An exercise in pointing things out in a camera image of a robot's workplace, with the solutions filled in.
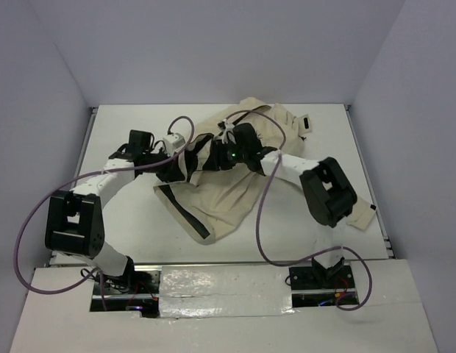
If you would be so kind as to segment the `cream jacket with black zipper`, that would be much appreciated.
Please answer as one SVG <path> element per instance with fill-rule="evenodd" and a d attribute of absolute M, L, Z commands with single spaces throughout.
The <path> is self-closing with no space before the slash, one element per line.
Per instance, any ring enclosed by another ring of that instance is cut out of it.
<path fill-rule="evenodd" d="M 210 144 L 221 132 L 218 123 L 225 119 L 234 125 L 251 124 L 264 146 L 280 147 L 277 127 L 282 127 L 287 136 L 282 151 L 297 157 L 303 152 L 303 140 L 310 128 L 306 115 L 294 115 L 281 104 L 269 105 L 252 97 L 196 125 L 193 141 L 177 159 L 185 180 L 158 180 L 154 193 L 186 233 L 203 245 L 233 233 L 267 182 L 266 177 L 251 172 L 244 164 L 228 171 L 209 171 Z"/>

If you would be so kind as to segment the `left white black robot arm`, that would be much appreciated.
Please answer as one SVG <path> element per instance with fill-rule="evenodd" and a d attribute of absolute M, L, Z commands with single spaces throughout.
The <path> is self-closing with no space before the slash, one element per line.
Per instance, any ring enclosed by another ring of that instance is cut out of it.
<path fill-rule="evenodd" d="M 139 174 L 162 171 L 185 145 L 184 137 L 169 132 L 155 153 L 154 135 L 132 130 L 127 143 L 108 158 L 104 168 L 82 184 L 53 192 L 49 200 L 45 246 L 97 267 L 120 293 L 137 283 L 133 260 L 105 241 L 103 209 Z"/>

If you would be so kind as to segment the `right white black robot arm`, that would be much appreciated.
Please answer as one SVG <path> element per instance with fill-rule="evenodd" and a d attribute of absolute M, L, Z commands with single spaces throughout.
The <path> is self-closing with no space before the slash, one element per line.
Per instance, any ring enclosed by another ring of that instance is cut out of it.
<path fill-rule="evenodd" d="M 317 286 L 328 288 L 338 278 L 338 270 L 332 263 L 321 263 L 317 256 L 340 249 L 331 246 L 315 252 L 300 260 L 274 261 L 264 252 L 260 239 L 260 222 L 263 206 L 273 179 L 281 179 L 302 189 L 308 210 L 320 225 L 334 228 L 339 221 L 349 216 L 357 203 L 357 194 L 346 177 L 338 161 L 332 157 L 324 160 L 306 160 L 282 152 L 287 136 L 282 127 L 280 147 L 264 146 L 254 127 L 248 123 L 238 125 L 227 121 L 218 123 L 221 132 L 212 143 L 211 154 L 215 156 L 216 166 L 227 170 L 242 163 L 253 173 L 267 177 L 268 181 L 261 193 L 255 221 L 255 239 L 261 257 L 277 267 L 288 267 L 311 260 L 315 268 L 313 281 Z"/>

